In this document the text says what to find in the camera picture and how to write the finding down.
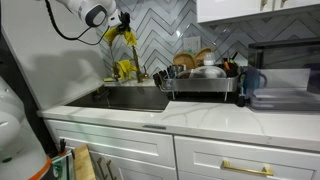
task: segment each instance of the gray tile backsplash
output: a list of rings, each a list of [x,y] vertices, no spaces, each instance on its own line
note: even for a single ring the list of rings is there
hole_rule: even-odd
[[[202,46],[214,47],[222,56],[235,51],[247,57],[247,46],[254,42],[320,37],[320,12],[257,17],[235,23],[198,24],[196,0],[117,0],[121,11],[130,13],[132,31],[137,37],[140,65],[149,74],[165,69],[174,54],[183,50],[183,38],[201,36]],[[97,30],[100,36],[106,27]],[[115,61],[131,59],[132,51],[124,38],[117,37],[112,55],[106,42],[101,43],[105,64],[111,73]]]

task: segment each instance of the blue mug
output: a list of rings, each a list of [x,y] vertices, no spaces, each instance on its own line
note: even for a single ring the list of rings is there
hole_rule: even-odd
[[[260,87],[260,79],[264,79],[264,83],[262,85],[262,87],[266,87],[268,80],[266,75],[262,74],[258,69],[253,68],[253,67],[248,67],[248,69],[241,73],[239,75],[239,79],[241,79],[242,76],[245,76],[244,80],[243,80],[243,93],[246,95],[246,97],[248,98],[255,89],[259,89]]]

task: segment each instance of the gold drawer handle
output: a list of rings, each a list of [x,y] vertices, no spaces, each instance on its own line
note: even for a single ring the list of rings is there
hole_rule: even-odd
[[[264,167],[262,169],[262,171],[255,171],[255,170],[250,170],[250,169],[233,167],[230,165],[229,161],[223,161],[222,167],[225,169],[230,169],[230,170],[234,170],[234,171],[241,171],[241,172],[252,173],[252,174],[257,174],[257,175],[264,175],[264,176],[273,176],[273,172],[272,172],[271,168],[269,168],[269,167]]]

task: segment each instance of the white cabinet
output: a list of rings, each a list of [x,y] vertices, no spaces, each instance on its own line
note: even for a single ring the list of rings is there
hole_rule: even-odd
[[[198,23],[271,12],[273,0],[198,0]]]
[[[284,10],[320,4],[319,0],[275,0],[274,10]]]
[[[191,174],[224,180],[320,179],[315,153],[186,137],[175,137],[175,143],[179,171]]]
[[[100,180],[177,180],[175,168],[96,152],[90,152],[90,156]]]
[[[87,144],[91,151],[175,167],[171,135],[57,120],[45,123],[56,144],[65,139],[67,146]]]

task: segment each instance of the electrical outlet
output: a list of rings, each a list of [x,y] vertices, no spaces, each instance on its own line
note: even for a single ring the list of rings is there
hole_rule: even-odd
[[[183,49],[188,52],[197,52],[201,49],[201,38],[200,36],[189,37],[183,39]]]

